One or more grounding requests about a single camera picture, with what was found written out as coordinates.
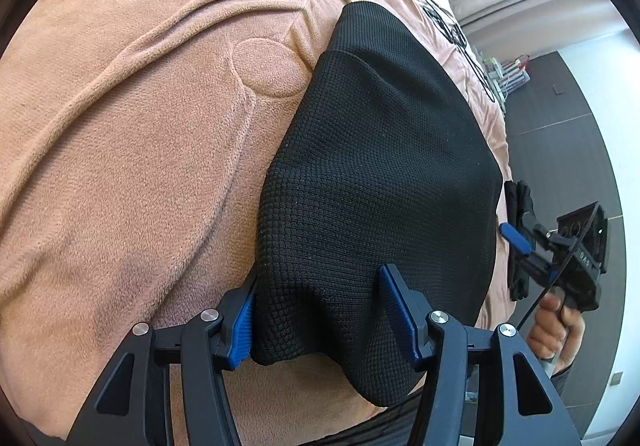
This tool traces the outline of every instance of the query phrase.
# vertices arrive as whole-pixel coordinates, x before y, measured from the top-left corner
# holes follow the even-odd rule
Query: fingers
[[[558,372],[560,372],[560,370],[564,370],[569,365],[571,365],[571,363],[566,363],[566,361],[562,359],[562,354],[561,354],[560,357],[558,358],[558,361],[556,362],[556,366],[554,367],[554,371],[551,375],[555,376]]]
[[[535,354],[535,356],[542,360],[550,360],[556,355],[555,352],[540,343],[538,340],[532,338],[530,335],[527,338],[527,345],[529,345],[529,348]]]
[[[540,307],[551,312],[556,312],[558,309],[560,309],[561,305],[562,300],[553,293],[546,293],[546,295],[542,297],[542,300],[540,300]]]
[[[560,323],[558,316],[555,312],[545,311],[544,309],[538,309],[535,316],[535,327],[541,327],[546,334],[550,334],[556,340],[562,341],[566,338],[566,328]]]
[[[576,331],[584,332],[584,318],[582,317],[582,313],[577,309],[569,309],[568,307],[563,307],[560,313],[560,319],[565,327],[575,328]]]
[[[549,357],[553,357],[557,352],[562,350],[562,340],[559,340],[556,336],[549,334],[545,329],[540,327],[540,325],[533,325],[529,332],[529,338],[537,341],[537,343],[549,350],[551,352]]]

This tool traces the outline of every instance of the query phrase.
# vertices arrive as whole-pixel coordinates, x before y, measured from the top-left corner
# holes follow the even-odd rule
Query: blue gripper pad
[[[500,235],[502,235],[511,246],[516,248],[516,251],[519,252],[519,254],[530,255],[533,253],[531,244],[529,244],[526,238],[524,238],[520,232],[509,223],[503,222],[500,224],[498,229],[500,230]]]
[[[236,370],[240,363],[249,357],[252,341],[252,313],[254,311],[255,290],[247,297],[236,319],[232,347],[229,352],[229,367]]]
[[[380,293],[382,301],[385,305],[386,315],[394,332],[396,343],[402,354],[402,359],[415,367],[420,360],[420,349],[418,347],[418,330],[407,307],[406,300],[400,294],[400,289],[394,280],[389,267],[395,268],[389,264],[380,268]]]

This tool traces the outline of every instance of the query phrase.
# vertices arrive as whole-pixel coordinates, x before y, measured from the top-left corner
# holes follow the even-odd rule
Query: black clothing
[[[524,231],[522,215],[533,211],[531,188],[524,181],[507,181],[504,183],[504,196],[507,203],[507,221],[516,228],[520,234],[536,249],[536,240]],[[516,260],[516,249],[509,247],[509,260],[507,262],[507,285],[511,295],[511,301],[518,301],[529,296],[529,275],[522,269]]]
[[[551,382],[554,384],[556,388],[556,392],[562,396],[562,391],[564,390],[564,385],[566,384],[566,380],[569,378],[569,373],[571,373],[571,365],[563,370],[560,370],[557,374],[551,376]]]
[[[262,189],[254,360],[324,352],[370,402],[400,401],[420,374],[381,306],[380,267],[473,325],[501,190],[445,70],[381,6],[345,6]]]

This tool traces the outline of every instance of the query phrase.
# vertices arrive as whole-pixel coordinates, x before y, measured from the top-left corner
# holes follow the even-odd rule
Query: gray floor
[[[622,209],[596,121],[560,55],[533,60],[530,73],[531,82],[507,100],[514,180],[529,183],[536,215],[550,229],[556,227],[556,217],[596,200],[610,218],[608,272],[601,280],[600,308],[584,315],[584,341],[562,394],[582,436],[609,382],[620,337],[626,279]],[[520,320],[540,292],[535,287],[531,285],[529,298],[518,302],[512,321]]]

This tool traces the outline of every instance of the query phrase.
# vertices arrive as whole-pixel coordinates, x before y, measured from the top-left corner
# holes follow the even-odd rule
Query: metal screw
[[[220,316],[220,313],[215,309],[205,309],[200,313],[202,321],[215,321]]]
[[[446,323],[449,321],[449,315],[444,311],[433,311],[430,317],[436,323]]]
[[[511,338],[512,336],[516,335],[516,332],[516,328],[510,323],[503,323],[502,325],[500,325],[500,334],[502,334],[503,336]]]
[[[131,331],[136,336],[142,336],[143,334],[146,334],[149,332],[149,325],[148,323],[141,321],[140,323],[136,323],[135,325],[133,325],[133,328]]]

